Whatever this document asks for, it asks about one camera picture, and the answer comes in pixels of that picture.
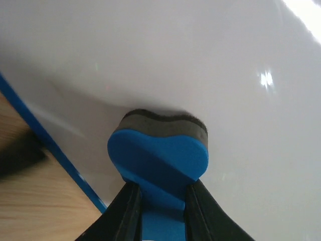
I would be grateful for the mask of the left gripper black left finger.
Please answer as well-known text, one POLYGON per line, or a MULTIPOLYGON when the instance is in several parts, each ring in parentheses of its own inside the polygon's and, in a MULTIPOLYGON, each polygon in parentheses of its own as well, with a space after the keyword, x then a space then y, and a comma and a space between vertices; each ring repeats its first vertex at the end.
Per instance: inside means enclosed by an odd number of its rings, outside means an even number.
POLYGON ((76 241, 142 240, 141 190, 126 183, 106 211, 76 241))

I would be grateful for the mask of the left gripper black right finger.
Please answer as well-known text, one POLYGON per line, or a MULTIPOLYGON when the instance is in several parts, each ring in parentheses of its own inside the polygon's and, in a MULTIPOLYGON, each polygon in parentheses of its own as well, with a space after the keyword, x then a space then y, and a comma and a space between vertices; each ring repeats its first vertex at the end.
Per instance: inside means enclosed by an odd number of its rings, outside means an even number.
POLYGON ((184 210, 186 240, 252 241, 198 180, 186 189, 184 210))

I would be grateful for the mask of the blue whiteboard eraser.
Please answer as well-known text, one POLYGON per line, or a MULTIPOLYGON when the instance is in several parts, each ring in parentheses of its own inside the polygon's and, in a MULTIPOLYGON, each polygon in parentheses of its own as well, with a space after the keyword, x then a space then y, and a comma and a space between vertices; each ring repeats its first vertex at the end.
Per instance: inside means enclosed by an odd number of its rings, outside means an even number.
POLYGON ((140 186, 143 240, 185 240, 186 188, 209 163, 205 124, 188 114, 135 109, 111 134, 107 150, 124 181, 140 186))

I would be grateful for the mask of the small blue-framed whiteboard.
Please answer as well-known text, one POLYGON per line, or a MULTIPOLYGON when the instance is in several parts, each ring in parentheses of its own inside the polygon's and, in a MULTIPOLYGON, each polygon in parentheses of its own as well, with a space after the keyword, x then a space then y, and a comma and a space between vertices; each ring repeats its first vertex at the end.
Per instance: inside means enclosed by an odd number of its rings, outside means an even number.
POLYGON ((209 133, 202 182, 255 240, 320 240, 320 1, 1 1, 1 88, 101 211, 136 108, 209 133))

